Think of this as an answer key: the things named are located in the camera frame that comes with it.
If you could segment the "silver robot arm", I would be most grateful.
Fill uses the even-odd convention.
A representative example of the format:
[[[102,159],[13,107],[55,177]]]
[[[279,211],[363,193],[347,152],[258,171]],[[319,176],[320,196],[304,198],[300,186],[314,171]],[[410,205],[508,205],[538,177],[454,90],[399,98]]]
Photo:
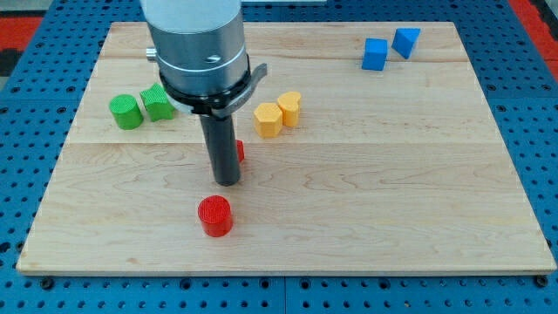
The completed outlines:
[[[160,81],[184,112],[224,119],[268,73],[250,66],[239,0],[141,0]]]

